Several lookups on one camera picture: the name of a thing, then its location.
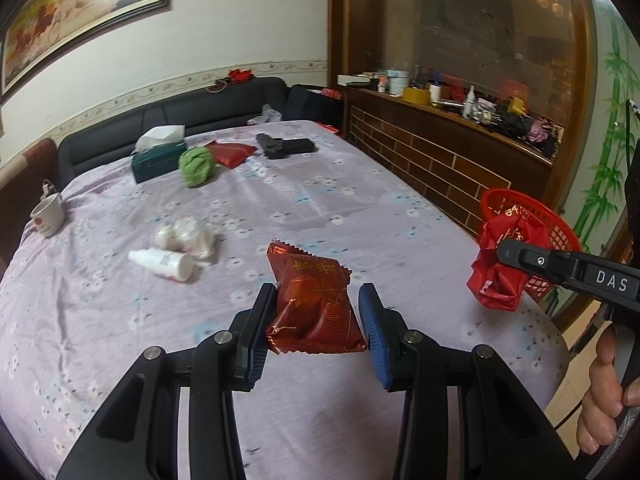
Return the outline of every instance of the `white plastic bag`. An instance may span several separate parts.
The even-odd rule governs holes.
[[[156,229],[154,245],[167,251],[190,254],[196,260],[206,260],[214,251],[214,234],[209,227],[190,216],[180,218],[173,225]]]
[[[282,114],[279,111],[271,108],[271,105],[264,105],[262,107],[262,115],[249,119],[247,124],[249,126],[254,126],[255,124],[279,123],[281,120]]]
[[[197,260],[206,260],[213,254],[213,233],[195,218],[179,219],[174,224],[174,232],[183,253]]]

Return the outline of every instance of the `ceramic cup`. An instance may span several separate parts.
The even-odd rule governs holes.
[[[45,238],[51,238],[60,231],[65,222],[65,210],[62,209],[62,196],[54,193],[46,197],[31,211],[36,229]]]

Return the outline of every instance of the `human hand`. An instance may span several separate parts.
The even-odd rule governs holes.
[[[590,455],[612,443],[618,431],[614,419],[624,406],[640,406],[640,378],[623,392],[613,368],[615,357],[616,332],[608,326],[596,344],[596,358],[589,368],[591,386],[584,394],[578,418],[578,446]]]

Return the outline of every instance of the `black bag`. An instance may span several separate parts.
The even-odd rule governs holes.
[[[293,85],[287,104],[282,112],[282,120],[314,121],[340,129],[342,127],[344,102],[317,94],[308,88],[322,89],[322,87]]]

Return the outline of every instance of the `red plastic bag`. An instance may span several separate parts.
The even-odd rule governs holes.
[[[257,150],[255,146],[249,146],[248,144],[216,142],[215,140],[212,140],[204,147],[211,152],[216,161],[230,170],[240,166],[249,155]]]
[[[278,282],[276,318],[266,332],[271,350],[339,354],[367,348],[347,296],[349,269],[276,240],[267,258]]]
[[[487,308],[513,312],[531,276],[498,262],[495,248],[504,238],[550,249],[545,224],[517,205],[482,226],[478,258],[471,264],[474,273],[466,282],[476,300]]]

